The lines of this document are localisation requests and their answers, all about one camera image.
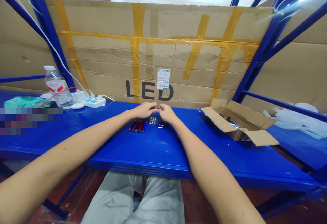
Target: hand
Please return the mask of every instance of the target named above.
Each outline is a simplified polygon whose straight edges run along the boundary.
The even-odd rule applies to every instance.
[[[135,118],[148,118],[152,113],[157,112],[157,104],[155,102],[149,103],[144,102],[136,108],[131,109],[129,112],[131,113],[132,119]]]
[[[160,104],[158,106],[157,111],[160,114],[160,117],[165,122],[174,124],[175,122],[180,121],[179,118],[174,113],[174,111],[171,109],[171,107],[167,104]]]

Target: pixelated blur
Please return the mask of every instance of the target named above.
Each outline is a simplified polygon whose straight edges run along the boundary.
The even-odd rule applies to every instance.
[[[42,128],[43,122],[58,121],[63,108],[0,108],[0,135],[22,135],[29,128]]]

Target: gray pants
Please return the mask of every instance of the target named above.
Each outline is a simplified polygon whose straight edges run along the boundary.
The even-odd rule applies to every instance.
[[[81,224],[184,224],[181,183],[177,179],[109,171]],[[133,191],[144,196],[133,212]]]

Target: open cardboard box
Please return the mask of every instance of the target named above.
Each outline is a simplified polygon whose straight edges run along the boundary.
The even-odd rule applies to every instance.
[[[210,107],[202,108],[215,125],[228,134],[234,141],[252,141],[256,146],[278,145],[279,142],[265,129],[275,123],[275,120],[266,117],[246,106],[225,99],[213,99]],[[240,129],[235,128],[225,118],[236,123]]]

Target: green tissue package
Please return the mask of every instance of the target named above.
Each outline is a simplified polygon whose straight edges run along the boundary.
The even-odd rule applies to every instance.
[[[11,100],[8,100],[4,103],[5,108],[36,108],[45,102],[45,99],[41,97],[33,97],[33,96],[16,96]],[[47,103],[42,105],[42,108],[50,107],[53,104],[52,101],[48,101]]]

